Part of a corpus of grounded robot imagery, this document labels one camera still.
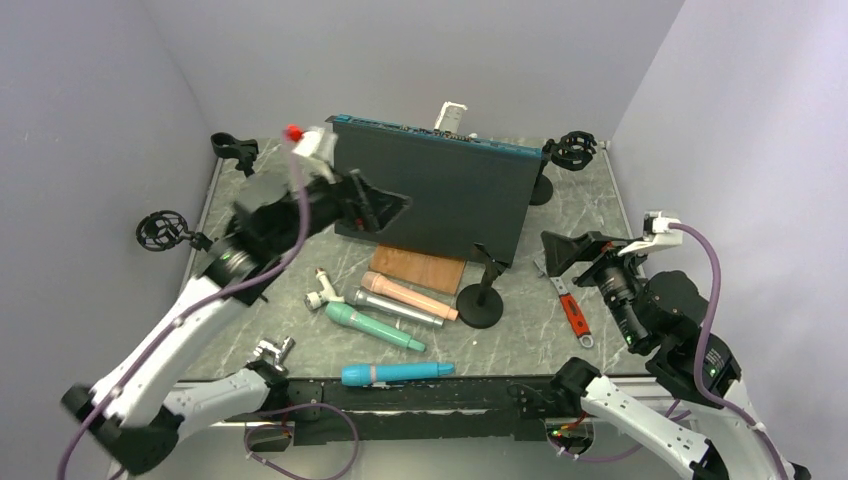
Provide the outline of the pink microphone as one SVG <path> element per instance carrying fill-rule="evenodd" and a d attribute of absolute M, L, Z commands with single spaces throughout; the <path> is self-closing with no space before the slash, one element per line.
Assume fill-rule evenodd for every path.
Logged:
<path fill-rule="evenodd" d="M 395 283 L 377 272 L 366 272 L 361 279 L 361 286 L 445 320 L 456 321 L 459 316 L 459 312 L 450 305 Z"/>

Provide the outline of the grey microphone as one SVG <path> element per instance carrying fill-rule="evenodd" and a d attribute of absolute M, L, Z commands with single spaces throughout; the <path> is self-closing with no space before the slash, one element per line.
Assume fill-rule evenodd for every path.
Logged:
<path fill-rule="evenodd" d="M 444 320 L 441 317 L 388 297 L 375 294 L 362 287 L 349 289 L 345 293 L 344 299 L 352 306 L 376 309 L 384 313 L 400 316 L 405 320 L 409 320 L 420 325 L 434 328 L 442 328 L 444 326 Z"/>

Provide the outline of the mint green microphone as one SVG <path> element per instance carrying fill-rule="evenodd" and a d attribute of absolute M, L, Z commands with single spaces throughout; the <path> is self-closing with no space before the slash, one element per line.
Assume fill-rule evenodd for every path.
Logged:
<path fill-rule="evenodd" d="M 325 307 L 325 315 L 334 323 L 353 328 L 394 346 L 425 352 L 427 346 L 414 339 L 410 334 L 375 320 L 352 306 L 342 302 L 329 302 Z"/>

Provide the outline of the blue microphone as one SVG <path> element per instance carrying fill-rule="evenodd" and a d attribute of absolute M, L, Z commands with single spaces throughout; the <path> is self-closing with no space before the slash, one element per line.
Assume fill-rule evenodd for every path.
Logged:
<path fill-rule="evenodd" d="M 439 378 L 454 372 L 453 363 L 356 364 L 344 367 L 340 378 L 344 386 L 366 387 L 375 383 Z"/>

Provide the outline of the black round-base clip stand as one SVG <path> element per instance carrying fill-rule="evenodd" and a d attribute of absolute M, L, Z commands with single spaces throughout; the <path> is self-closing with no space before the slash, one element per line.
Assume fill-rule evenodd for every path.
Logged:
<path fill-rule="evenodd" d="M 235 169 L 246 178 L 255 174 L 254 163 L 259 155 L 258 141 L 240 140 L 226 132 L 217 132 L 210 136 L 215 155 L 222 160 L 235 160 Z"/>

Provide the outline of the black tripod shock-mount stand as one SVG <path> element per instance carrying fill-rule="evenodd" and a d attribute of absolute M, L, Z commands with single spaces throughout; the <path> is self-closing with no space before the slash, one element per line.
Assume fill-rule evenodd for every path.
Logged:
<path fill-rule="evenodd" d="M 136 227 L 135 237 L 142 248 L 151 252 L 170 250 L 183 242 L 194 250 L 208 251 L 213 244 L 202 232 L 191 231 L 187 220 L 172 210 L 160 210 L 144 217 Z"/>

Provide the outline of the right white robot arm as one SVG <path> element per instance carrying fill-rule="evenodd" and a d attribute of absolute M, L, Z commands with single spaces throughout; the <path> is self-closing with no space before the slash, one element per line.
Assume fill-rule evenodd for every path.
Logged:
<path fill-rule="evenodd" d="M 545 231 L 541 240 L 548 274 L 585 265 L 575 285 L 599 290 L 627 349 L 643 356 L 657 384 L 694 414 L 696 429 L 643 404 L 578 357 L 551 378 L 542 416 L 585 413 L 604 420 L 683 479 L 807 479 L 809 470 L 787 461 L 770 440 L 750 405 L 741 367 L 711 331 L 719 286 L 703 297 L 682 271 L 651 278 L 638 272 L 650 253 L 679 245 L 685 232 L 671 222 L 638 241 L 597 231 L 574 238 Z"/>

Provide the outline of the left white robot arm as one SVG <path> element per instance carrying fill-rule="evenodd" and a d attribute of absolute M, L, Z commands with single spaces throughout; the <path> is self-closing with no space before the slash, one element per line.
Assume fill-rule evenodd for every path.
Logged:
<path fill-rule="evenodd" d="M 279 417 L 289 397 L 279 362 L 256 357 L 218 381 L 182 391 L 177 383 L 309 237 L 337 223 L 377 233 L 410 204 L 407 196 L 372 186 L 358 171 L 316 176 L 297 190 L 279 175 L 248 179 L 202 272 L 118 367 L 93 385 L 72 386 L 63 407 L 133 476 L 156 468 L 179 442 L 219 421 L 253 413 L 264 420 Z"/>

